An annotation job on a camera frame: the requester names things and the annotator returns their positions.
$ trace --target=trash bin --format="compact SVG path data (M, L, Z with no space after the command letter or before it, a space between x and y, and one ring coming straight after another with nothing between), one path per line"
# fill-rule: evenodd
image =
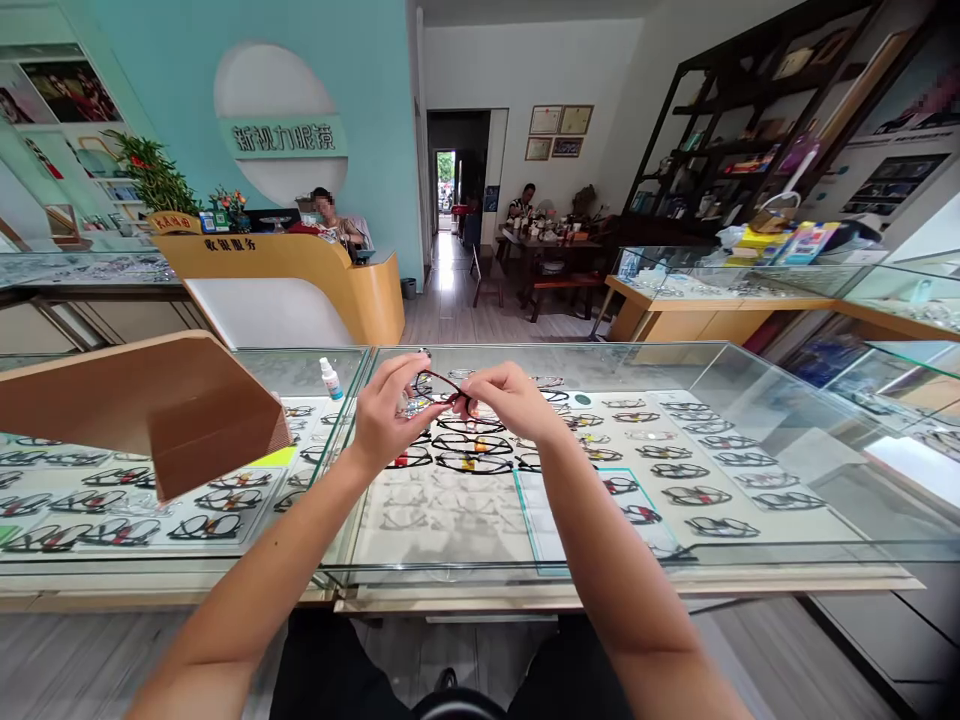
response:
M404 300L413 300L417 297L417 279L403 278L400 281L400 294Z

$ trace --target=cardboard mirror stand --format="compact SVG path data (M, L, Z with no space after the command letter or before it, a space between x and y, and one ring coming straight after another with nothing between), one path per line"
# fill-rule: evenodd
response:
M280 400L200 330L0 373L0 431L150 455L162 501L292 441Z

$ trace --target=man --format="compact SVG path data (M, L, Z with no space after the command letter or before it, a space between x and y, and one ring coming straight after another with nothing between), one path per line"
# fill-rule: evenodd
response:
M507 211L507 217L515 218L518 215L524 217L533 212L533 205L530 204L530 201L533 200L533 194L537 191L537 186L533 183L527 183L523 187L523 193L516 200L510 202L510 209Z
M468 420L483 402L537 448L586 610L585 617L561 619L559 633L531 663L509 717L747 720L750 713L707 657L666 574L528 373L514 363L481 370L463 382L453 404L398 416L401 394L428 367L426 354L380 366L358 396L353 442L217 583L127 719L239 718L264 651L367 486L441 413ZM350 622L307 608L290 616L270 717L413 720Z
M357 229L356 224L349 218L337 217L337 206L331 195L325 188L315 188L310 197L313 198L313 206L323 217L323 225L329 230L334 231L337 239L346 244L354 245L358 250L368 249L368 240L364 234Z

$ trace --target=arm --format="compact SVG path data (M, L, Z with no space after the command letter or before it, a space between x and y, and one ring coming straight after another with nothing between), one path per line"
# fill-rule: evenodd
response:
M397 398L426 355L385 362L363 389L356 439L326 475L213 588L140 690L128 717L238 718L267 645L300 599L351 508L380 471L448 406L406 420Z
M506 363L472 375L463 392L536 443L570 574L634 715L750 717L707 658L660 564L526 373Z

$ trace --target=white bottle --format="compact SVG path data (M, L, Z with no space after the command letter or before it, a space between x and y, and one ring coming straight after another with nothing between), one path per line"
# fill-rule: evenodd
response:
M340 387L340 378L337 377L337 372L326 358L320 358L320 372L323 377L323 384L327 386L327 392L330 393L330 399L339 400L342 398L343 388Z

